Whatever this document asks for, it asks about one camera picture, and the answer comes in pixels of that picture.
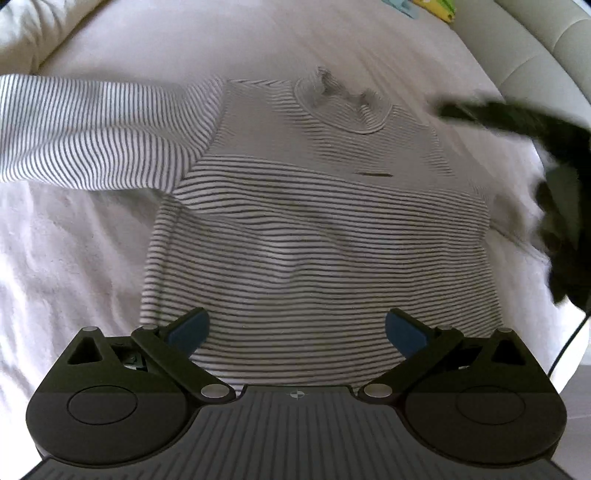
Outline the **grey striped long-sleeve shirt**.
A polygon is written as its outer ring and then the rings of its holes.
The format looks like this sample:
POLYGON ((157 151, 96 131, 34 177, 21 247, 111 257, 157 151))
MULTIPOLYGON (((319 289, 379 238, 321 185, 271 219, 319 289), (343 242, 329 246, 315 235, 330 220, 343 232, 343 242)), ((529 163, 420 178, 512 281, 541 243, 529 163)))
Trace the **grey striped long-sleeve shirt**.
POLYGON ((326 70, 186 86, 6 75, 1 178, 161 191, 140 320, 211 318, 232 386, 358 387, 400 360, 396 307, 487 336, 495 189, 400 101, 326 70))

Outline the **beige bed sheet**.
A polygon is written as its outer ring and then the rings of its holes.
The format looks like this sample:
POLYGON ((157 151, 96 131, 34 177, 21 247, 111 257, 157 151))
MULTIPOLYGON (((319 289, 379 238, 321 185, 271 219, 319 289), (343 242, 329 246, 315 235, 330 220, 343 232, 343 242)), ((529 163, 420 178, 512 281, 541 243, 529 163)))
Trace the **beige bed sheet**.
MULTIPOLYGON (((205 80, 297 81, 326 70, 353 94, 400 101, 495 189, 484 247, 501 306, 557 389, 590 330, 558 310, 545 255, 531 244, 542 177, 527 139, 435 118, 440 96, 497 96, 468 47, 427 12, 381 1, 107 1, 82 32, 76 75, 6 74, 157 85, 205 80)), ((114 335, 140 320, 161 191, 80 190, 1 178, 1 441, 30 447, 27 403, 75 333, 114 335)))

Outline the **beige upholstered headboard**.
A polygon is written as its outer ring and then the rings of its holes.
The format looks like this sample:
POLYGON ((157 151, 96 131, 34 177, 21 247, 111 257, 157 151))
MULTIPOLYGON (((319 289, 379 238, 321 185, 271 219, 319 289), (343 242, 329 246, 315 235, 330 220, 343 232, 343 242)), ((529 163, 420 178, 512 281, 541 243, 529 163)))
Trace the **beige upholstered headboard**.
POLYGON ((573 1, 458 1, 453 30, 501 94, 590 125, 590 14, 573 1))

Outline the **yellow cartoon pillow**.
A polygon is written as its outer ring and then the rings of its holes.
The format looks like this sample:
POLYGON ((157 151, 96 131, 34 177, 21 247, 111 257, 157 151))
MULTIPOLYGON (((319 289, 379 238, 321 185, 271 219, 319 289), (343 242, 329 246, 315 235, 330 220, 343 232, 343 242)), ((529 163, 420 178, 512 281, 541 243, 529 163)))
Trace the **yellow cartoon pillow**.
POLYGON ((448 24, 455 20, 456 5, 454 0, 413 0, 413 3, 448 24))

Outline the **green fleece blanket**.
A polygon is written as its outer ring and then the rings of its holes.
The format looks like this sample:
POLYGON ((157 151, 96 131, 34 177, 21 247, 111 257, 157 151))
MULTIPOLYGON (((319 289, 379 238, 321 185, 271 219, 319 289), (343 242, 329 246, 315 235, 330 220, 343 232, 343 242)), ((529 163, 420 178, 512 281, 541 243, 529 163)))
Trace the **green fleece blanket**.
POLYGON ((383 3, 396 9, 411 19, 418 18, 418 8, 409 0, 383 0, 383 3))

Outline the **rolled beige duvet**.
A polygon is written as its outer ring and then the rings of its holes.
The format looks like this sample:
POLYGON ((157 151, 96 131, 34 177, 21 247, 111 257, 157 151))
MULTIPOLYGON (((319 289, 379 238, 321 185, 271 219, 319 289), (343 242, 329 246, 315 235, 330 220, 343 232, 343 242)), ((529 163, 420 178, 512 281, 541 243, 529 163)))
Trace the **rolled beige duvet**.
POLYGON ((84 29, 107 1, 3 1, 1 73, 78 74, 84 29))

